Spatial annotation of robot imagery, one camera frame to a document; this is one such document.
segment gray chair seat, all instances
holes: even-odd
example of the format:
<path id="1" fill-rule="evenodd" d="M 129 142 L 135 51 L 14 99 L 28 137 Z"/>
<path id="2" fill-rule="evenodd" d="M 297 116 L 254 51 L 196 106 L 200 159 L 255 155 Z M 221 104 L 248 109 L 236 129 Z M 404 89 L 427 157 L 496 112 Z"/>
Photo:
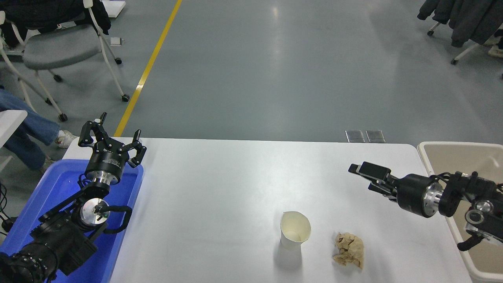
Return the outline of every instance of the gray chair seat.
<path id="1" fill-rule="evenodd" d="M 80 25 L 31 37 L 23 61 L 27 68 L 46 70 L 69 66 L 101 52 L 92 25 Z"/>

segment yellow floor line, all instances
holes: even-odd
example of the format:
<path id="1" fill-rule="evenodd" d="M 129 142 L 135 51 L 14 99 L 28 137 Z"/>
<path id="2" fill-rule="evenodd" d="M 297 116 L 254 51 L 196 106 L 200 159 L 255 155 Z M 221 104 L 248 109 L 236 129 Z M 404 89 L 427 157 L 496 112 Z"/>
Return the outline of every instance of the yellow floor line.
<path id="1" fill-rule="evenodd" d="M 133 97 L 131 97 L 131 100 L 129 101 L 129 105 L 126 108 L 126 111 L 124 112 L 124 115 L 122 115 L 122 119 L 119 122 L 119 125 L 117 126 L 117 129 L 115 130 L 114 136 L 121 136 L 122 132 L 124 131 L 124 128 L 126 127 L 126 124 L 129 120 L 129 117 L 131 116 L 131 112 L 133 112 L 134 106 L 136 105 L 136 101 L 138 100 L 138 97 L 140 96 L 141 90 L 143 89 L 143 86 L 145 85 L 145 81 L 148 78 L 148 74 L 150 73 L 150 70 L 152 70 L 152 66 L 154 65 L 155 59 L 157 58 L 157 55 L 159 54 L 160 48 L 162 47 L 162 44 L 164 43 L 164 40 L 166 39 L 167 32 L 170 31 L 171 23 L 175 19 L 175 16 L 177 15 L 178 8 L 180 7 L 180 4 L 182 4 L 182 0 L 178 0 L 177 3 L 175 4 L 175 7 L 173 8 L 173 12 L 171 12 L 171 16 L 168 19 L 166 26 L 164 27 L 164 30 L 162 31 L 159 40 L 157 41 L 157 45 L 154 48 L 154 51 L 152 52 L 152 55 L 150 56 L 150 59 L 148 60 L 147 67 L 145 67 L 145 70 L 143 71 L 143 74 L 141 75 L 140 82 L 136 86 L 136 90 L 133 93 Z"/>

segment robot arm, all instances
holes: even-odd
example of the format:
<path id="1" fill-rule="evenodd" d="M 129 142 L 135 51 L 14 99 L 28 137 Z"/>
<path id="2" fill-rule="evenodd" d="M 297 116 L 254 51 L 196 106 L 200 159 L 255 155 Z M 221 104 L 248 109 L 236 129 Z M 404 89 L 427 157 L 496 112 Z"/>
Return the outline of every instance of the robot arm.
<path id="1" fill-rule="evenodd" d="M 39 218 L 41 224 L 30 233 L 33 241 L 21 251 L 11 256 L 0 253 L 0 282 L 50 282 L 58 269 L 69 275 L 98 250 L 94 240 L 99 235 L 126 229 L 132 209 L 108 205 L 103 198 L 111 185 L 120 182 L 126 163 L 131 167 L 141 163 L 146 147 L 139 141 L 140 130 L 128 145 L 108 137 L 103 129 L 105 117 L 103 113 L 100 119 L 87 121 L 82 127 L 78 145 L 92 147 L 93 153 L 83 174 L 86 180 L 78 181 L 80 191 Z M 130 159 L 128 151 L 132 149 L 136 156 Z M 107 229 L 111 211 L 125 213 L 121 226 L 115 229 Z"/>
<path id="2" fill-rule="evenodd" d="M 503 194 L 501 184 L 478 177 L 477 172 L 467 175 L 443 173 L 424 177 L 409 174 L 401 179 L 391 175 L 386 167 L 364 162 L 351 164 L 349 172 L 360 175 L 371 183 L 369 190 L 381 193 L 400 208 L 429 218 L 437 211 L 451 217 L 460 201 L 471 203 L 465 213 L 465 230 L 471 237 L 458 243 L 458 249 L 467 251 L 487 240 L 503 243 Z"/>

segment metal plate on floor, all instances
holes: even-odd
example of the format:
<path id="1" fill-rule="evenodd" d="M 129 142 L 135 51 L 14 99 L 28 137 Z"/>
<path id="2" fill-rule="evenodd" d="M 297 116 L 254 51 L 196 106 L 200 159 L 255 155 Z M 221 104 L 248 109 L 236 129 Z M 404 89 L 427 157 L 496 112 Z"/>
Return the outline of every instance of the metal plate on floor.
<path id="1" fill-rule="evenodd" d="M 369 143 L 378 143 L 385 144 L 386 140 L 384 139 L 384 135 L 381 130 L 366 130 L 367 138 L 369 139 Z"/>
<path id="2" fill-rule="evenodd" d="M 360 130 L 346 130 L 346 137 L 350 143 L 364 143 L 363 133 Z"/>

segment jeans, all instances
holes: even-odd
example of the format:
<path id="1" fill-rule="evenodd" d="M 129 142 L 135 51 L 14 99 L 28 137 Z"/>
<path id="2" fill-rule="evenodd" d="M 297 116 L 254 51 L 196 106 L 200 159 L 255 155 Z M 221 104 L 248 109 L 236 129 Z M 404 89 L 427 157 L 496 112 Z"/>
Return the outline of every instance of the jeans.
<path id="1" fill-rule="evenodd" d="M 4 147 L 16 154 L 28 168 L 32 170 L 41 168 L 45 162 L 45 153 L 30 140 L 28 135 L 48 146 L 56 140 L 60 126 L 35 113 L 26 103 L 10 92 L 0 90 L 0 111 L 5 110 L 25 110 L 28 116 L 7 140 Z"/>

